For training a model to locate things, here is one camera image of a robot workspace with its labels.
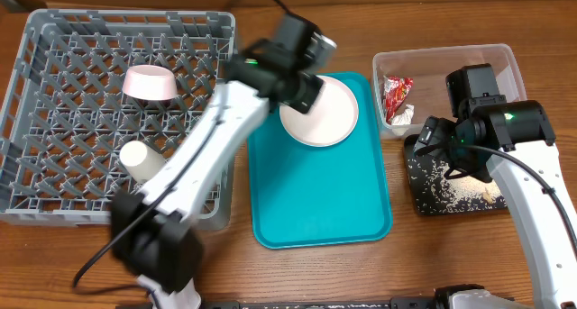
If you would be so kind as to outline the white napkin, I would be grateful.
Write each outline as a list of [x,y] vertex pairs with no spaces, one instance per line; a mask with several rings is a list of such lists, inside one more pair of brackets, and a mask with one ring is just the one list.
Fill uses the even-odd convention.
[[407,105],[405,110],[398,115],[391,118],[391,125],[410,125],[414,116],[415,110],[413,105]]

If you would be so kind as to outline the red ketchup packet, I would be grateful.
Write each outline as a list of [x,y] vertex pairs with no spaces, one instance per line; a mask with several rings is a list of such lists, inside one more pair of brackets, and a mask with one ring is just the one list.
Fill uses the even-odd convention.
[[392,123],[393,115],[403,104],[414,84],[410,77],[384,77],[383,106],[387,123]]

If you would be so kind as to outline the white round plate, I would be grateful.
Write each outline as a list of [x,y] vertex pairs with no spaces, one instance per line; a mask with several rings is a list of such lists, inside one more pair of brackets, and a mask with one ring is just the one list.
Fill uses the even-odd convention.
[[359,106],[346,84],[329,76],[320,78],[324,84],[307,114],[282,105],[279,116],[284,129],[295,140],[312,147],[329,147],[352,133]]

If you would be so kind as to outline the pink bowl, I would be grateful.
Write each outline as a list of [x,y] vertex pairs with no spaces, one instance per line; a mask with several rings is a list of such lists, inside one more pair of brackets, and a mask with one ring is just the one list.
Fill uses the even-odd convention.
[[145,101],[167,101],[178,95],[171,70],[154,65],[136,65],[127,69],[122,91]]

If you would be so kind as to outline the white paper cup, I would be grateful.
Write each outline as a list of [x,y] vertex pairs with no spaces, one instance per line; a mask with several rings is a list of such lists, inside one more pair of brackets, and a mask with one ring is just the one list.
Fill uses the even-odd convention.
[[151,180],[165,165],[166,160],[157,151],[141,141],[129,141],[120,149],[122,165],[139,184]]

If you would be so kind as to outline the grey bowl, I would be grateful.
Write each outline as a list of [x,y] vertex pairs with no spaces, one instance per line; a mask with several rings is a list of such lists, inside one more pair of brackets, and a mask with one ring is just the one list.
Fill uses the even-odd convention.
[[337,45],[333,40],[323,34],[315,32],[311,39],[311,44],[307,49],[310,64],[306,67],[306,71],[316,73],[321,68],[324,68],[332,58],[336,48]]

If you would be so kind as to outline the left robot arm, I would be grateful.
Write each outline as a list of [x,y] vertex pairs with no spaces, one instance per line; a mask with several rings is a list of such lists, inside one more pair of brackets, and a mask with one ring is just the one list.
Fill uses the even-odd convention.
[[106,247],[137,275],[153,307],[199,307],[193,277],[203,245],[194,228],[208,192],[276,105],[311,109],[323,85],[315,73],[335,48],[317,35],[303,50],[261,39],[233,55],[224,82],[168,162],[138,192],[114,195]]

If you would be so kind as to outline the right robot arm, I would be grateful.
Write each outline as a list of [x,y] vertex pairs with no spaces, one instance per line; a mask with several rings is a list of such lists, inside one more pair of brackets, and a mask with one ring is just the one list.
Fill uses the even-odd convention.
[[414,147],[448,163],[448,179],[494,181],[515,224],[537,308],[576,306],[576,210],[542,105],[482,105],[457,122],[431,116]]

